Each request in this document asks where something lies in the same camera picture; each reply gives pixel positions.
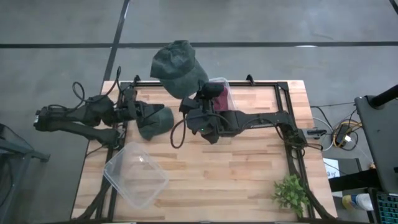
black metal frame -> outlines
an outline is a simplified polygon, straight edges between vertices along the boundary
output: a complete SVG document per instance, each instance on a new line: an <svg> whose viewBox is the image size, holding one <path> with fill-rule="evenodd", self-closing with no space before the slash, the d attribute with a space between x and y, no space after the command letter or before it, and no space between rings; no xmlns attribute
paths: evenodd
<svg viewBox="0 0 398 224"><path fill-rule="evenodd" d="M268 86L268 87L272 87L275 90L275 98L276 98L276 102L277 102L278 112L282 112L284 110L283 105L282 105L282 97L280 94L280 91L283 91L284 95L285 95L286 105L287 105L287 112L292 115L293 120L295 121L292 101L290 99L289 86L288 86L287 82L255 82L253 80L252 76L248 75L246 78L246 81L229 82L229 85L230 86L253 86L253 87ZM160 82L145 82L145 81L136 82L136 87L153 87L153 86L162 87L163 85ZM119 93L118 102L120 102L121 97L122 96ZM127 130L127 122L123 123L123 129ZM124 136L124 139L121 141L122 144L118 147L118 149L121 149L124 146L124 142L125 142L125 136ZM292 149L289 146L286 146L286 144L285 144L285 150L286 150L287 156L288 156ZM112 158L113 153L114 153L114 149L108 148L106 162L108 162ZM299 166L299 172L300 172L301 179L305 184L308 185L308 178L307 178L307 173L305 171L304 159L300 153L297 154L297 160L298 160L298 166ZM291 174L293 174L291 167L289 167L289 172ZM103 177L101 185L104 185L105 181L107 181L107 180ZM114 209L115 209L115 205L116 205L116 196L117 196L117 191L115 188L112 187L111 198L110 198L109 207L108 207L108 216L107 216L107 219L109 221L113 220ZM101 205L97 208L95 219L103 218L102 217L103 203L104 203L104 198L101 201ZM315 218L315 212L314 212L312 204L308 205L307 210L308 210L309 218Z"/></svg>

potted plant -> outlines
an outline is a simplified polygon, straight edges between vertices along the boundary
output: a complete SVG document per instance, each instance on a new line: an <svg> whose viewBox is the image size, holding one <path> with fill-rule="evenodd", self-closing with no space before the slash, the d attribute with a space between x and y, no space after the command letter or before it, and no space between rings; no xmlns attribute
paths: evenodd
<svg viewBox="0 0 398 224"><path fill-rule="evenodd" d="M279 208L290 208L299 217L303 217L302 204L308 205L310 201L300 186L300 179L296 175L288 175L282 183L274 182L274 186L275 193L271 198L279 203Z"/></svg>

clear plastic container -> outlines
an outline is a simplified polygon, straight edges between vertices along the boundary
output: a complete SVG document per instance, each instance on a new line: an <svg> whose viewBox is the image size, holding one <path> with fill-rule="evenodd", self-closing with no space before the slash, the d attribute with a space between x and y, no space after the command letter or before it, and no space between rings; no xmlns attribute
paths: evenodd
<svg viewBox="0 0 398 224"><path fill-rule="evenodd" d="M223 109L224 110L237 110L237 107L235 105L235 102L234 102L232 94L231 94L231 88L229 87L228 80L226 78L219 77L219 78L212 78L209 80L209 82L210 83L220 83L220 84L224 85L224 89L226 90L226 94L227 94L226 97L227 97L227 102L228 102L228 109L226 107L224 107ZM223 101L222 96L219 96L217 98L218 98L217 99L218 101L220 101L220 102Z"/></svg>
<svg viewBox="0 0 398 224"><path fill-rule="evenodd" d="M142 144L130 142L105 164L104 176L134 208L146 208L166 188L169 178Z"/></svg>

artificial plant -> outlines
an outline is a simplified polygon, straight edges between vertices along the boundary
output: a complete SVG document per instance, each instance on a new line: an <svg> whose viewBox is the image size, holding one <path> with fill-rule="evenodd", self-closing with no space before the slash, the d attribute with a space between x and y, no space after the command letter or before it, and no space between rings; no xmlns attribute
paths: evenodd
<svg viewBox="0 0 398 224"><path fill-rule="evenodd" d="M274 182L274 186L275 193L272 195L272 200L279 203L279 208L290 208L299 217L303 217L302 204L308 205L310 201L300 186L300 179L296 175L288 175L282 183Z"/></svg>

butcher block tabletop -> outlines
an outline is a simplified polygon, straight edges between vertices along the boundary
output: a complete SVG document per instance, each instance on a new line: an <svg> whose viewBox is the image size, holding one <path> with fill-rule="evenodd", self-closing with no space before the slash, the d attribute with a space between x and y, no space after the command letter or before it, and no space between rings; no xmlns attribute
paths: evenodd
<svg viewBox="0 0 398 224"><path fill-rule="evenodd" d="M310 105L302 80L283 81L289 84L290 97L298 128L313 128ZM105 82L102 94L113 81ZM162 103L172 109L175 123L182 119L178 112L180 100L169 95L163 87L137 87L137 100ZM270 113L277 111L275 90L267 86L232 86L233 100L238 110L245 113ZM116 101L119 90L109 97ZM174 133L179 144L183 125ZM180 149L170 145L170 132L143 139L135 121L130 121L126 143L140 143L166 172L170 181L154 203L147 209L132 208L118 194L114 221L129 222L273 222L295 221L290 209L279 209L273 203L274 182L289 174L283 141L274 128L250 129L234 138L220 138L209 144L200 134L194 136L187 130ZM101 145L90 141L87 152ZM101 187L107 148L86 158L76 195L72 218L81 215ZM305 148L305 168L311 191L326 210L336 217L322 154L317 149ZM107 195L103 213L108 212Z"/></svg>

